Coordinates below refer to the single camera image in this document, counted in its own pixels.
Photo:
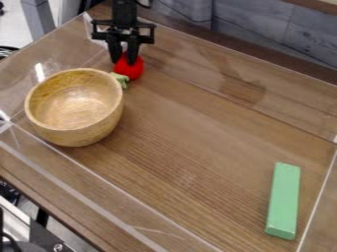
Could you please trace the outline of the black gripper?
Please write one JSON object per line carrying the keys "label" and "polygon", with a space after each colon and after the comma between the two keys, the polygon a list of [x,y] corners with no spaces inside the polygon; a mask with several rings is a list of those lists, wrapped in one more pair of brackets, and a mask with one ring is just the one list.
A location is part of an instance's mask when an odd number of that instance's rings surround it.
{"label": "black gripper", "polygon": [[127,64],[133,65],[138,57],[139,45],[153,44],[157,26],[153,23],[137,21],[133,26],[118,25],[114,20],[92,20],[91,36],[108,44],[112,62],[117,63],[123,54],[122,42],[127,42]]}

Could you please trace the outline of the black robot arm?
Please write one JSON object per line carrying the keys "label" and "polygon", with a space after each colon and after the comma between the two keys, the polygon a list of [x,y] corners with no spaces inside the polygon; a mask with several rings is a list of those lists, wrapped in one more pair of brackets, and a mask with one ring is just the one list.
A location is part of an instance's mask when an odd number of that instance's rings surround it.
{"label": "black robot arm", "polygon": [[137,61],[139,48],[143,44],[155,42],[155,28],[153,23],[138,19],[137,7],[150,9],[153,0],[112,0],[112,17],[108,20],[92,20],[91,37],[103,40],[108,45],[111,60],[118,63],[122,56],[126,63]]}

